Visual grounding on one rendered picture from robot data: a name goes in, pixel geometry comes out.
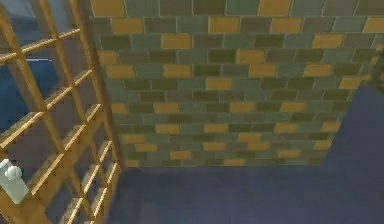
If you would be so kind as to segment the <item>wooden shelf unit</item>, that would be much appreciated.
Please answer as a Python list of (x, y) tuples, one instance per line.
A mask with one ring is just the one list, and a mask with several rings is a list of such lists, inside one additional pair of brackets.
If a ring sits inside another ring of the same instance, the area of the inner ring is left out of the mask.
[(82, 0), (0, 0), (0, 224), (107, 224), (122, 172), (111, 107)]

